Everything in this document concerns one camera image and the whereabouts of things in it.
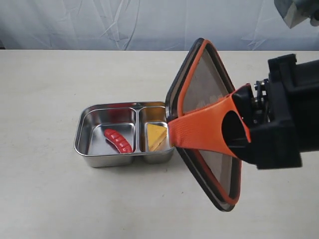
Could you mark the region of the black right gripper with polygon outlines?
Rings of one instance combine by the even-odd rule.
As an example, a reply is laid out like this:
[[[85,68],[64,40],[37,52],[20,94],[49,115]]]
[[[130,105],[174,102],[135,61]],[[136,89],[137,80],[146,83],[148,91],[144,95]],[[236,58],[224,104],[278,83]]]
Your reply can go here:
[[[289,54],[268,65],[267,79],[183,115],[190,85],[185,83],[177,100],[178,118],[168,123],[170,144],[223,153],[258,169],[301,167],[301,153],[319,148],[319,63],[298,64],[295,54]]]

